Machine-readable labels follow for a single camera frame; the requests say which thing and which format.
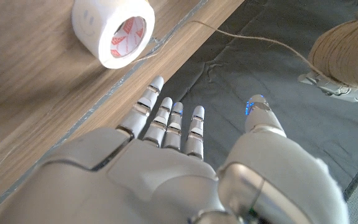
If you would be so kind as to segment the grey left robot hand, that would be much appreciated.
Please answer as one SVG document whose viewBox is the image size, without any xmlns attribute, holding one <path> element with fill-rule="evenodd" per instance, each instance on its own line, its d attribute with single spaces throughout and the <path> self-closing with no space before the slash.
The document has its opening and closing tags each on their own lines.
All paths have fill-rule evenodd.
<svg viewBox="0 0 358 224">
<path fill-rule="evenodd" d="M 321 35 L 308 61 L 314 68 L 300 75 L 299 82 L 313 85 L 330 97 L 358 102 L 358 18 Z"/>
</svg>

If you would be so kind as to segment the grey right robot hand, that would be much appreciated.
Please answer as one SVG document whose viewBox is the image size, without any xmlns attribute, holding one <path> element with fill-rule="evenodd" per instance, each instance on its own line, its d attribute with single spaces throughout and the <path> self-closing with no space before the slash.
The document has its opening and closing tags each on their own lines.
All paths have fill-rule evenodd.
<svg viewBox="0 0 358 224">
<path fill-rule="evenodd" d="M 0 206 L 0 223 L 348 223 L 327 165 L 285 134 L 261 95 L 226 161 L 203 159 L 204 108 L 181 145 L 183 106 L 156 77 L 115 128 L 46 157 Z"/>
</svg>

